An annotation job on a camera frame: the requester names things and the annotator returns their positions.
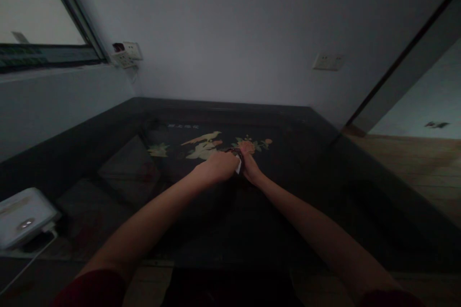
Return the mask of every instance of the electrical outlet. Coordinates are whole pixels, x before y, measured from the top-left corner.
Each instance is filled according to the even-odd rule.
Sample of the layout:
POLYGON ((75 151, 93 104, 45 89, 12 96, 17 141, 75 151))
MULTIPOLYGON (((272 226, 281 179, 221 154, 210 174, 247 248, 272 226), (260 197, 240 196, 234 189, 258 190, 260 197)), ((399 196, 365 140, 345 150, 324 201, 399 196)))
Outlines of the electrical outlet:
POLYGON ((444 128, 445 126, 448 126, 450 123, 449 122, 435 122, 435 121, 431 121, 431 122, 428 122, 425 127, 429 127, 429 128, 444 128))
POLYGON ((141 55, 141 50, 136 42, 124 42, 123 46, 125 51, 128 52, 130 57, 134 60, 142 60, 143 56, 141 55))
POLYGON ((130 58, 126 50, 111 55, 118 65, 124 69, 136 66, 136 63, 130 58))
POLYGON ((314 70, 339 71, 344 65, 344 55, 320 53, 314 61, 314 70))
POLYGON ((340 68, 344 65, 344 55, 336 54, 332 56, 330 60, 330 70, 332 71, 339 71, 340 68))
POLYGON ((330 65, 331 57, 328 54, 318 54, 317 58, 314 61, 314 65, 312 68, 314 70, 328 70, 328 66, 330 65))

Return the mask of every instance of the floor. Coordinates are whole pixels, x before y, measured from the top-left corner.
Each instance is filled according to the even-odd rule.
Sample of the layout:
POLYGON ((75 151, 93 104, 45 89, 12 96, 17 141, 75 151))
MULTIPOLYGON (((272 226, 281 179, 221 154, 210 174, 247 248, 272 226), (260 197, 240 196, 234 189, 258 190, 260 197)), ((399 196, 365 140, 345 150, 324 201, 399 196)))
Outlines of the floor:
MULTIPOLYGON (((130 284, 124 307, 157 307, 170 283, 172 268, 141 267, 130 284)), ((461 305, 461 279, 453 276, 424 276, 397 273, 402 287, 418 296, 427 307, 461 305)), ((292 274, 293 286, 305 306, 352 307, 340 280, 332 275, 292 274)))
POLYGON ((461 227, 461 140, 347 136, 461 227))
MULTIPOLYGON (((461 141, 348 137, 461 227, 461 141)), ((172 268, 139 268, 126 294, 124 306, 160 306, 171 271, 172 268)), ((404 289, 422 299, 427 307, 461 306, 459 276, 393 275, 404 289)), ((294 272, 292 280, 305 306, 353 306, 335 276, 294 272)))

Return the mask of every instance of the window frame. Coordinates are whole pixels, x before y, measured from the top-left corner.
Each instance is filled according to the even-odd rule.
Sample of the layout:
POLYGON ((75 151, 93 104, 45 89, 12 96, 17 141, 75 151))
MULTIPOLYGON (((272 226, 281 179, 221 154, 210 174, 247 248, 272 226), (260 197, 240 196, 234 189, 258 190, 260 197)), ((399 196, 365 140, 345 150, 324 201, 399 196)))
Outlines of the window frame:
POLYGON ((108 57, 77 0, 61 0, 84 45, 14 44, 0 42, 0 73, 49 67, 107 63, 108 57))

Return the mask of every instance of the router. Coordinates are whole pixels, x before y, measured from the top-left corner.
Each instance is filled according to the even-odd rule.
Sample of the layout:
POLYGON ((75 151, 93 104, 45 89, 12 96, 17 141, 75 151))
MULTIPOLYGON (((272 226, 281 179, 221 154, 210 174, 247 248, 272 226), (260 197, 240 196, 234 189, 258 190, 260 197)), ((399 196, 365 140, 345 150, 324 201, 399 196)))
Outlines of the router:
POLYGON ((18 248, 60 219, 61 213, 36 188, 0 202, 0 249, 18 248))

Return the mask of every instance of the leaf painting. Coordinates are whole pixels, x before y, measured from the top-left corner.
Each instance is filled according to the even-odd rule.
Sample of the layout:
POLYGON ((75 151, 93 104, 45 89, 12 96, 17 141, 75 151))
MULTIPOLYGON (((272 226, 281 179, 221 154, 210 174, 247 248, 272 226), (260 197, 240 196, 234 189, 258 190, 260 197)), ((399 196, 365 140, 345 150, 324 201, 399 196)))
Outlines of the leaf painting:
POLYGON ((203 142, 198 144, 194 150, 189 151, 189 155, 186 156, 188 159, 196 159, 201 158, 203 160, 207 160, 210 158, 211 154, 216 152, 216 147, 221 145, 222 141, 213 141, 213 142, 203 142))
POLYGON ((154 157, 168 157, 168 148, 169 145, 166 145, 165 143, 160 143, 158 145, 152 145, 147 151, 149 151, 149 154, 154 157))
POLYGON ((247 134, 244 139, 235 137, 237 143, 232 143, 233 147, 238 147, 241 150, 244 149, 250 154, 254 154, 256 151, 262 152, 262 149, 269 150, 269 145, 272 144, 271 139, 265 139, 263 141, 252 141, 253 139, 247 134))

